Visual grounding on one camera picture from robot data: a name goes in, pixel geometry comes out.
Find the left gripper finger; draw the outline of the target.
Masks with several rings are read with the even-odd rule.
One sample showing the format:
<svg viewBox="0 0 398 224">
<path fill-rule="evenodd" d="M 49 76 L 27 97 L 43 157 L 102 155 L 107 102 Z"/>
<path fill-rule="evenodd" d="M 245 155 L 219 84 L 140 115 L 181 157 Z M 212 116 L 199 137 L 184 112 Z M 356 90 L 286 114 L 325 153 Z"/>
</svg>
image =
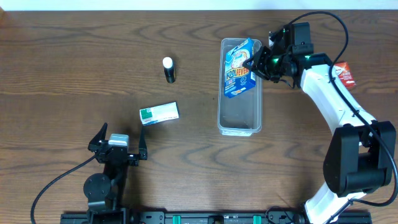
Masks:
<svg viewBox="0 0 398 224">
<path fill-rule="evenodd" d="M 141 127 L 139 136 L 139 160 L 147 160 L 147 144 L 145 140 L 144 126 Z"/>
<path fill-rule="evenodd" d="M 88 150 L 91 152 L 97 152 L 102 148 L 102 144 L 105 143 L 106 131 L 108 124 L 104 123 L 99 130 L 99 132 L 94 136 L 94 138 L 88 144 Z"/>
</svg>

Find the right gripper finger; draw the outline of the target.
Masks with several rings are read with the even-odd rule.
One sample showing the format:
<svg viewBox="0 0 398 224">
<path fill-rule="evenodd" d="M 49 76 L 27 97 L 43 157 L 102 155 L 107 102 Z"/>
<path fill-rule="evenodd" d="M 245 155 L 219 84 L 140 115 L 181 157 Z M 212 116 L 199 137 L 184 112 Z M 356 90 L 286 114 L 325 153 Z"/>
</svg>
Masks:
<svg viewBox="0 0 398 224">
<path fill-rule="evenodd" d="M 243 62 L 243 67 L 258 67 L 267 62 L 270 55 L 268 47 L 261 47 L 252 57 Z"/>
<path fill-rule="evenodd" d="M 248 69 L 251 73 L 255 74 L 255 76 L 264 79 L 264 74 L 261 71 L 259 71 L 256 66 L 244 63 L 243 67 Z"/>
</svg>

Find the blue Kool Fever box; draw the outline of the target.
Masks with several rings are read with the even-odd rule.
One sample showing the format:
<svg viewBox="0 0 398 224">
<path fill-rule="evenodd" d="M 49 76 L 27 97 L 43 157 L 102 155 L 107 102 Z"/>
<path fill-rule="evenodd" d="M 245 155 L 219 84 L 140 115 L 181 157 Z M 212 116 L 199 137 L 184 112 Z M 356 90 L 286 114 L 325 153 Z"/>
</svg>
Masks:
<svg viewBox="0 0 398 224">
<path fill-rule="evenodd" d="M 226 53 L 224 65 L 224 95 L 233 98 L 256 86 L 255 75 L 243 66 L 254 53 L 254 41 L 250 38 Z"/>
</svg>

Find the green white medicine box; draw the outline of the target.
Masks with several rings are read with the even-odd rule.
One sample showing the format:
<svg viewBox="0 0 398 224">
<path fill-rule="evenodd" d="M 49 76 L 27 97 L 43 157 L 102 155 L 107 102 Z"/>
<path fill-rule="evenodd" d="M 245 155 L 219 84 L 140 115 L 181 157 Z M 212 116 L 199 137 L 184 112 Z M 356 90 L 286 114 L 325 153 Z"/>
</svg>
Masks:
<svg viewBox="0 0 398 224">
<path fill-rule="evenodd" d="M 177 103 L 167 103 L 164 105 L 144 108 L 139 111 L 139 116 L 143 126 L 160 123 L 172 119 L 178 119 L 179 113 Z"/>
</svg>

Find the red small box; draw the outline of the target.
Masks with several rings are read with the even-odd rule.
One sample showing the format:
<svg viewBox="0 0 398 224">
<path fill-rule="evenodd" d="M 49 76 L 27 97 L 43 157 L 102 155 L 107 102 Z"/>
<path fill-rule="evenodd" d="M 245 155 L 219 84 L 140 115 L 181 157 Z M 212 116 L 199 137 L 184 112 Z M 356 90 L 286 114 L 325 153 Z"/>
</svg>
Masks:
<svg viewBox="0 0 398 224">
<path fill-rule="evenodd" d="M 334 65 L 334 69 L 340 81 L 346 88 L 352 88 L 356 85 L 348 62 L 338 62 Z"/>
</svg>

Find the dark bottle white cap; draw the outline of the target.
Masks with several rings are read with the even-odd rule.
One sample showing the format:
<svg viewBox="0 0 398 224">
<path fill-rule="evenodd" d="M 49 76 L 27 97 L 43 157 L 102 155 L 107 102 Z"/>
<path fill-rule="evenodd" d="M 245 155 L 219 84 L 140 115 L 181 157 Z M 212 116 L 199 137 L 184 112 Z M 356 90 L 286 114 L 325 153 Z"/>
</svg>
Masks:
<svg viewBox="0 0 398 224">
<path fill-rule="evenodd" d="M 174 61 L 170 57 L 165 57 L 162 60 L 162 64 L 164 66 L 164 73 L 165 73 L 165 78 L 168 83 L 174 83 L 175 82 L 175 68 L 174 68 Z"/>
</svg>

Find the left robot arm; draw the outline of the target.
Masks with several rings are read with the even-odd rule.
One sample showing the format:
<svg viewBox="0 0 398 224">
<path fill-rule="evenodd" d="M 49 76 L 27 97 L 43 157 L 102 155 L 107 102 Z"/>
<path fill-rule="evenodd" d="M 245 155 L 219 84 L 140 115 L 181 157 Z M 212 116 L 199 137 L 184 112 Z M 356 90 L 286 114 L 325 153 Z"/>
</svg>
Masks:
<svg viewBox="0 0 398 224">
<path fill-rule="evenodd" d="M 89 142 L 88 150 L 94 152 L 94 158 L 104 164 L 102 173 L 87 178 L 83 192 L 88 199 L 88 223 L 125 224 L 130 222 L 129 210 L 121 206 L 127 170 L 138 166 L 139 161 L 147 159 L 147 145 L 144 129 L 139 136 L 138 152 L 129 152 L 129 136 L 112 134 L 106 140 L 108 124 L 104 123 L 100 131 Z"/>
</svg>

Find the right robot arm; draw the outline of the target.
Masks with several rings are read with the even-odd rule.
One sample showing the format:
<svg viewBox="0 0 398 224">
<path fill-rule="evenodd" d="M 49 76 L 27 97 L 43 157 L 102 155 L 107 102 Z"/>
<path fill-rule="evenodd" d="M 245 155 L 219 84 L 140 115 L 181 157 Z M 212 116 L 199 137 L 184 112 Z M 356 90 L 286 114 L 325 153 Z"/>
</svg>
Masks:
<svg viewBox="0 0 398 224">
<path fill-rule="evenodd" d="M 305 223 L 336 223 L 354 203 L 385 207 L 396 199 L 394 189 L 385 202 L 363 200 L 378 188 L 397 183 L 396 129 L 389 121 L 377 121 L 358 104 L 326 54 L 277 52 L 263 47 L 243 66 L 273 82 L 292 77 L 316 104 L 331 130 L 323 162 L 325 182 L 304 203 Z"/>
</svg>

